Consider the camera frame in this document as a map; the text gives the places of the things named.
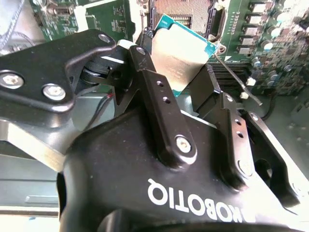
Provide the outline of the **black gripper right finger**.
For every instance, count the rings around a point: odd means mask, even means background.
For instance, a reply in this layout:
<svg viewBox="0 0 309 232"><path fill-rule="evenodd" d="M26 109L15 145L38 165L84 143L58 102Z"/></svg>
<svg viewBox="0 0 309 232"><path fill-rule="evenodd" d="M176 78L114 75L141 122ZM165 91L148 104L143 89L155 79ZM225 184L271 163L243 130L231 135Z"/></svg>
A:
<svg viewBox="0 0 309 232"><path fill-rule="evenodd" d="M220 164L224 180L234 189L244 190L257 174L250 136L258 160L270 164L270 190L286 208L301 204L301 171L260 117L238 110L236 102L221 91L210 65L204 65L191 81L193 110L199 118L215 125L224 136L226 153Z"/></svg>

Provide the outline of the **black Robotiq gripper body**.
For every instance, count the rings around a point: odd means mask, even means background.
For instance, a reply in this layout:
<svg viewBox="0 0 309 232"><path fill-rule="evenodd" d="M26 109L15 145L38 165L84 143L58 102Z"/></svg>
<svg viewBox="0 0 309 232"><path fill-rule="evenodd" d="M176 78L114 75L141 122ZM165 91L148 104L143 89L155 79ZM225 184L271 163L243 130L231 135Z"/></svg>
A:
<svg viewBox="0 0 309 232"><path fill-rule="evenodd" d="M60 190L62 232L296 232L309 225L309 183L301 204L284 207L270 190L270 164L258 159L244 190L223 178L224 136L182 112L196 161L173 169L159 157L146 108L135 108L80 134L67 150Z"/></svg>

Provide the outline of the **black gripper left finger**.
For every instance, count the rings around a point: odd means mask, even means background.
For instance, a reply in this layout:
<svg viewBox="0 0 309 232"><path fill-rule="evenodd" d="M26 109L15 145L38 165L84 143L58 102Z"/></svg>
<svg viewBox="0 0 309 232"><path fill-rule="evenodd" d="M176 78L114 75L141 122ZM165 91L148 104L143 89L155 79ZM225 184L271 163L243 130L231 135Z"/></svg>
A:
<svg viewBox="0 0 309 232"><path fill-rule="evenodd" d="M33 136L19 123L56 128L70 118L76 98L93 91L100 81L81 73L96 57L110 56L116 42L89 29L0 58L0 138L55 171L64 155ZM150 54L133 45L128 50L130 79L116 113L122 114L140 92L162 162L173 169L196 161L197 147L165 76L156 72Z"/></svg>

